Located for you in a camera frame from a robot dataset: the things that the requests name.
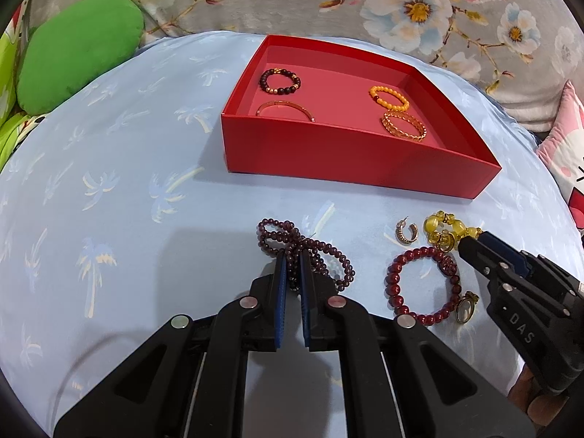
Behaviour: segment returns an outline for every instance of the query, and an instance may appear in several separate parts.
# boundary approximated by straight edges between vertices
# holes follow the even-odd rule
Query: red tray
[[[288,96],[259,88],[270,68],[293,70],[302,86]],[[274,74],[270,87],[291,85]],[[421,142],[392,136],[381,124],[385,109],[369,95],[388,86],[410,101],[421,120]],[[399,104],[384,94],[389,103]],[[264,102],[287,100],[315,118]],[[415,134],[405,121],[392,119]],[[221,114],[227,168],[371,184],[474,199],[501,167],[484,141],[451,102],[417,69],[373,52],[292,36],[267,36],[241,75]]]

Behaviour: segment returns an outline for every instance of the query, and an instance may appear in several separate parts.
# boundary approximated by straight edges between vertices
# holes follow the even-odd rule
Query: pink cushion
[[[558,183],[577,227],[584,229],[584,105],[571,81],[564,86],[554,128],[537,155]]]

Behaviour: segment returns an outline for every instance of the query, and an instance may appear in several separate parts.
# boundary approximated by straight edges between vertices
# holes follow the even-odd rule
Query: orange beaded bracelet
[[[377,92],[386,92],[388,94],[391,94],[394,97],[396,97],[397,99],[399,99],[399,101],[403,105],[392,105],[392,104],[386,102],[385,100],[381,99],[380,96],[377,95]],[[389,87],[374,86],[371,89],[369,89],[369,95],[372,96],[372,99],[374,102],[377,102],[379,105],[381,105],[382,107],[385,107],[387,110],[395,110],[396,112],[405,112],[408,108],[410,108],[410,102],[408,102],[408,99],[406,99],[403,95],[401,95],[396,90],[390,89]]]

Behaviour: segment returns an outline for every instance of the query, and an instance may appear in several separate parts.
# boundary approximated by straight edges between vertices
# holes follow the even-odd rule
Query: gold bangle
[[[308,117],[308,119],[311,122],[314,122],[314,117],[310,114],[310,112],[308,110],[306,110],[304,107],[301,107],[298,104],[295,104],[294,102],[288,102],[287,100],[271,100],[269,102],[265,102],[264,104],[260,105],[258,107],[258,111],[256,112],[256,116],[259,116],[260,112],[266,108],[266,107],[271,107],[272,105],[287,105],[288,107],[292,107],[295,108],[296,110],[300,110],[304,115],[306,115]]]
[[[399,99],[399,101],[403,105],[392,105],[390,103],[387,103],[385,100],[383,100],[382,98],[380,98],[380,96],[377,95],[377,92],[386,92],[388,94],[391,94],[394,97],[396,97],[397,99]],[[406,99],[403,95],[401,95],[396,90],[390,89],[389,87],[374,86],[371,89],[369,89],[369,95],[372,97],[374,102],[377,102],[379,105],[381,105],[382,107],[385,107],[387,110],[395,110],[396,112],[405,112],[408,108],[410,108],[410,102],[408,102],[408,99]]]
[[[405,120],[408,123],[412,124],[414,128],[418,130],[418,132],[420,132],[420,134],[410,135],[409,133],[401,131],[398,127],[391,123],[391,121],[389,120],[391,116]],[[389,110],[388,112],[386,112],[383,115],[383,118],[381,119],[381,123],[383,123],[385,129],[395,137],[407,138],[408,140],[414,141],[422,141],[427,134],[426,127],[424,127],[424,124],[420,122],[416,117],[411,116],[409,114],[405,114],[403,112],[396,112],[395,110]]]

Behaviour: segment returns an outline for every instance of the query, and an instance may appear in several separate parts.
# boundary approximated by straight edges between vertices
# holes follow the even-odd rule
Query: green cushion
[[[130,0],[81,0],[41,25],[26,49],[16,94],[30,115],[50,112],[128,60],[144,29]]]

